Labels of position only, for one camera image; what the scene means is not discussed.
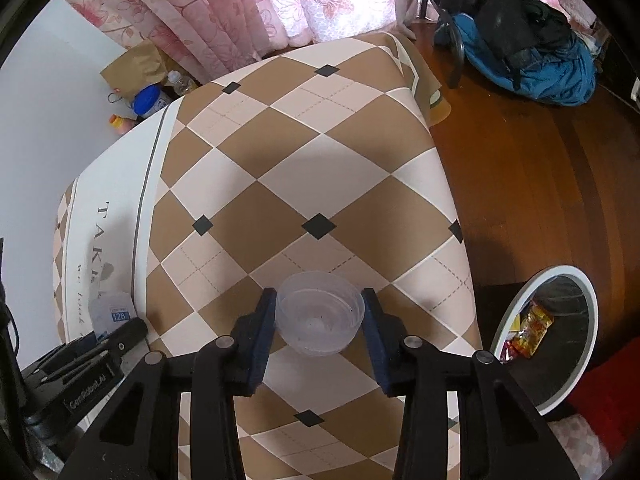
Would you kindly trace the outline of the checkered pastel pillow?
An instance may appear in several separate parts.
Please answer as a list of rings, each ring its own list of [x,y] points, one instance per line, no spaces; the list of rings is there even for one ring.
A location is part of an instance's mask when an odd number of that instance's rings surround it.
[[[550,422],[549,427],[582,480],[599,479],[612,465],[603,442],[582,415]]]

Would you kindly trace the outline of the blue jacket pile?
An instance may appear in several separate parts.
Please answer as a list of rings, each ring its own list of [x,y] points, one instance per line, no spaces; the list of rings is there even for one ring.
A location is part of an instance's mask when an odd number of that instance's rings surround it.
[[[532,60],[520,71],[520,84],[497,60],[480,36],[473,19],[466,14],[453,18],[466,60],[493,84],[537,102],[563,106],[579,106],[588,102],[596,90],[596,66],[585,43],[571,30],[565,47],[549,53],[538,49]]]

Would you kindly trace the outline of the black clothes pile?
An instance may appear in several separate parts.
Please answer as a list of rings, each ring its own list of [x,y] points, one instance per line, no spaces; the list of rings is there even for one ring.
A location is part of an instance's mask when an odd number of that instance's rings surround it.
[[[487,58],[510,73],[575,42],[566,17],[540,0],[420,0],[421,16],[429,4],[458,50]]]

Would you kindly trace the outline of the orange small bottle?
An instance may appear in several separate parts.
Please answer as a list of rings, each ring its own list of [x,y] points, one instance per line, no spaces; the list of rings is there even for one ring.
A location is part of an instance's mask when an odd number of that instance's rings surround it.
[[[116,114],[113,114],[110,117],[108,123],[119,136],[123,136],[136,125],[136,122],[133,119],[122,117]]]

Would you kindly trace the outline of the white blue carton box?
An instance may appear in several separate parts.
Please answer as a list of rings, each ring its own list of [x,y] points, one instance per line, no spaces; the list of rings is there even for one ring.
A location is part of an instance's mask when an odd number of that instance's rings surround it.
[[[100,292],[89,304],[96,339],[105,338],[137,316],[129,292]]]

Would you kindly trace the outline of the white round trash bin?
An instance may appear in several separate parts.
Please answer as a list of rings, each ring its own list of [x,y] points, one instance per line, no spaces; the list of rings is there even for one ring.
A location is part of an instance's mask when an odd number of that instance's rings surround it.
[[[553,323],[530,358],[516,356],[506,368],[538,412],[547,415],[572,392],[589,364],[599,327],[596,291],[576,266],[552,266],[523,284],[498,286],[509,303],[496,328],[490,351],[504,356],[515,320],[524,320],[532,304],[551,314]]]

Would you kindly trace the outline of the black clothes rack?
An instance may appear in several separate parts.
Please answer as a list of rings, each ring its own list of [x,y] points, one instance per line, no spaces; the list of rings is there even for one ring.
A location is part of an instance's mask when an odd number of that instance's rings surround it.
[[[452,66],[447,78],[447,86],[449,89],[455,89],[460,84],[465,61],[464,44],[456,22],[450,13],[442,6],[443,1],[444,0],[420,0],[419,18],[421,20],[426,19],[427,6],[431,3],[438,15],[438,30],[442,32],[442,35],[446,34],[448,36],[454,66]]]

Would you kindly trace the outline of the orange yellow snack bag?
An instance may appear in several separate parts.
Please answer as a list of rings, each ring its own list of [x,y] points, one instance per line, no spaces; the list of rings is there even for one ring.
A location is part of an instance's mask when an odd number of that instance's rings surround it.
[[[515,351],[530,359],[553,323],[554,316],[539,302],[530,300],[525,315],[521,318],[520,329],[512,338]]]

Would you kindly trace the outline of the brown paper bag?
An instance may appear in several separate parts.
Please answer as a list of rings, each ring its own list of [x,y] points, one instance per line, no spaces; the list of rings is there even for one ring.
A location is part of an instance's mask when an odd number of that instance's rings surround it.
[[[130,48],[101,70],[108,86],[127,101],[152,84],[161,84],[168,70],[162,51],[150,40]]]

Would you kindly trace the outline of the red torn wrapper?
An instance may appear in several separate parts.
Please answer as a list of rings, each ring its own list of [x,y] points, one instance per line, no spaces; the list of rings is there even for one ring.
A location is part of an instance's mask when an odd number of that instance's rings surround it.
[[[503,343],[500,350],[499,360],[501,363],[514,361],[520,356],[520,352],[516,350],[513,344],[513,339],[515,338],[515,336],[515,332],[509,332],[506,334],[506,341]]]

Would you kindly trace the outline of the blue lid white canister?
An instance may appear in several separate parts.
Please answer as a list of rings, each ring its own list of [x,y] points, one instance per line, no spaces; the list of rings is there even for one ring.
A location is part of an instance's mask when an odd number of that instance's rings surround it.
[[[163,92],[159,84],[150,84],[134,97],[132,110],[138,117],[145,119],[170,103],[171,98]]]

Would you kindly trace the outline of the checkered brown table cloth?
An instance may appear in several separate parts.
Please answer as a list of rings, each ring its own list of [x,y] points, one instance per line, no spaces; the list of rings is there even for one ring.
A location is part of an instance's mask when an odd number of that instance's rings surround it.
[[[404,36],[268,58],[126,133],[64,193],[53,241],[62,340],[90,298],[126,292],[145,348],[228,334],[266,287],[322,271],[373,289],[440,350],[480,348],[458,214],[430,129],[449,113]]]

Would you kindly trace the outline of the clear plastic bottle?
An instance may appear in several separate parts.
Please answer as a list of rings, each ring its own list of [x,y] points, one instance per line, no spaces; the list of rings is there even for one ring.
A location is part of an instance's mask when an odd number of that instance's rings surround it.
[[[185,96],[198,88],[195,81],[190,76],[182,74],[178,72],[178,70],[171,70],[167,74],[167,81],[174,89],[177,96]]]

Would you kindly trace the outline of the clear plastic cup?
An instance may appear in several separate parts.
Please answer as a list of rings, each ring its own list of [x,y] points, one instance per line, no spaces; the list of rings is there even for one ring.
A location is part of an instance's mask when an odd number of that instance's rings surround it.
[[[320,271],[293,274],[277,288],[276,327],[303,356],[324,358],[346,349],[360,329],[364,301],[356,287]]]

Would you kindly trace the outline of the red blanket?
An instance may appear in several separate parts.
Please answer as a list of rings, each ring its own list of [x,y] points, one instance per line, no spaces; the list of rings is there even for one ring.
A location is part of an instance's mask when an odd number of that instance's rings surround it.
[[[639,344],[631,339],[606,362],[585,372],[567,397],[615,458],[639,431]]]

